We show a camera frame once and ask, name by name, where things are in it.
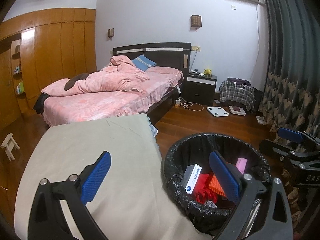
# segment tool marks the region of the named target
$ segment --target pillow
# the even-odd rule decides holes
[[[157,63],[151,61],[143,55],[135,58],[134,60],[132,60],[132,62],[138,69],[141,69],[142,71],[146,71],[148,68],[157,65]]]
[[[77,76],[71,78],[71,79],[66,83],[66,85],[64,86],[64,90],[65,90],[65,91],[68,91],[70,88],[72,88],[72,87],[75,85],[75,83],[76,83],[78,80],[87,79],[88,76],[89,76],[89,74],[83,73],[83,74],[80,74],[80,75],[77,75]]]

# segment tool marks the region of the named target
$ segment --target curtain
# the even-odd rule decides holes
[[[319,137],[320,26],[303,0],[266,2],[270,56],[260,111],[271,132],[287,127]]]

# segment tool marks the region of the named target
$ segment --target brown pillow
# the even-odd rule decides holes
[[[71,79],[66,83],[66,85],[64,86],[64,90],[65,90],[65,91],[68,91],[70,88],[72,88],[72,87],[75,85],[76,81],[87,79],[88,76],[89,76],[89,74],[83,73],[83,74],[80,74],[80,75],[77,75],[77,76],[71,78]]]

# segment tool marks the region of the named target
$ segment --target trash can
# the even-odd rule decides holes
[[[232,208],[212,208],[195,201],[180,184],[189,165],[198,164],[201,173],[209,173],[209,155],[218,150],[226,162],[236,164],[238,158],[247,159],[245,173],[257,180],[270,181],[267,160],[251,145],[232,136],[198,133],[174,143],[162,161],[164,186],[178,207],[200,232],[214,236],[232,212]]]

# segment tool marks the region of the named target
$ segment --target small wooden stool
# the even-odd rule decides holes
[[[14,157],[12,155],[12,149],[15,148],[16,150],[20,150],[19,145],[16,143],[14,138],[12,137],[13,133],[9,133],[7,137],[4,139],[3,143],[1,144],[1,148],[5,148],[5,153],[7,154],[7,157],[9,160],[14,160]]]

